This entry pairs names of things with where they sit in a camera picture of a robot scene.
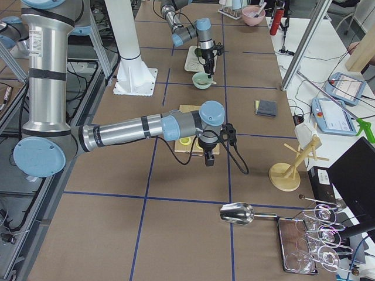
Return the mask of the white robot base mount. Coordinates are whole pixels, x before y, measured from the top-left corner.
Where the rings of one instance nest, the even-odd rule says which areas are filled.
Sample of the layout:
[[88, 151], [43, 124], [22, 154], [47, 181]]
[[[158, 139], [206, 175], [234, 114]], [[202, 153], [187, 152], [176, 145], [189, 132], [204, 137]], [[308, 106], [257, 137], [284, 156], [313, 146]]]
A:
[[131, 2], [107, 0], [105, 5], [121, 59], [114, 94], [152, 96], [158, 70], [142, 60]]

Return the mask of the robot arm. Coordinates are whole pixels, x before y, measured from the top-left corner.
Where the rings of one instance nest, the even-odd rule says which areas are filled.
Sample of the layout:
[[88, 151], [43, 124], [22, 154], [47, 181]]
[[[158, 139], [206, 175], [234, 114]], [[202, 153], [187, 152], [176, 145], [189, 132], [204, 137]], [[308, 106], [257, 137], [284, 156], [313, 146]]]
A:
[[198, 38], [202, 59], [204, 60], [204, 72], [211, 78], [214, 74], [214, 41], [212, 39], [210, 19], [201, 18], [188, 26], [183, 26], [177, 16], [178, 10], [190, 3], [192, 1], [188, 0], [161, 1], [161, 17], [167, 21], [171, 28], [173, 44], [176, 47], [182, 46], [194, 38]]
[[[193, 136], [213, 165], [212, 150], [224, 124], [224, 107], [207, 101], [197, 111], [171, 111], [130, 119], [117, 124], [70, 127], [66, 121], [68, 36], [79, 30], [85, 17], [92, 17], [87, 1], [21, 1], [21, 17], [29, 26], [29, 120], [15, 146], [17, 167], [35, 177], [60, 172], [74, 157], [96, 148], [130, 143], [163, 135], [165, 141]], [[224, 52], [216, 44], [209, 18], [183, 26], [176, 12], [192, 1], [161, 1], [161, 17], [168, 23], [176, 47], [197, 38], [204, 72], [214, 74], [215, 57]], [[118, 47], [120, 67], [114, 94], [152, 96], [156, 68], [141, 58], [131, 1], [105, 1]]]

